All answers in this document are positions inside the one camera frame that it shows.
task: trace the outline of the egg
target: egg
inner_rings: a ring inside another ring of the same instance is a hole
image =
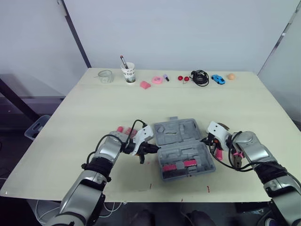
[[[234,80],[235,79],[235,75],[233,73],[228,74],[227,77],[228,77],[229,80]]]

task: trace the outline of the blue toy car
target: blue toy car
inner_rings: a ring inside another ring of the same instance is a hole
[[[218,74],[212,75],[211,78],[212,78],[214,81],[216,81],[217,84],[220,84],[220,85],[225,84],[225,80],[224,80],[221,76],[219,76]]]

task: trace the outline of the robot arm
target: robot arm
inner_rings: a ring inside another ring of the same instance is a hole
[[[92,160],[82,165],[84,171],[63,198],[59,214],[47,226],[91,226],[97,221],[105,200],[103,189],[111,180],[109,175],[120,152],[139,155],[143,163],[144,154],[158,151],[157,146],[147,143],[153,138],[150,126],[145,125],[126,144],[127,138],[128,135],[116,131],[107,135]]]
[[[271,210],[278,222],[295,226],[301,221],[301,187],[298,180],[282,167],[266,146],[250,131],[231,135],[227,129],[212,121],[207,129],[207,142],[217,139],[224,151],[235,150],[248,160],[269,197]]]

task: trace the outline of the white wall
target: white wall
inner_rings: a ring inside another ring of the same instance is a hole
[[[0,1],[0,78],[19,96],[65,96],[87,70],[56,0]]]
[[[258,75],[287,114],[301,121],[301,12]]]
[[[258,73],[299,0],[65,0],[93,67]]]

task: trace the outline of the tool case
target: tool case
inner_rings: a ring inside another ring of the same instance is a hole
[[[164,181],[191,177],[215,171],[214,162],[194,119],[156,123],[154,134],[161,176]]]

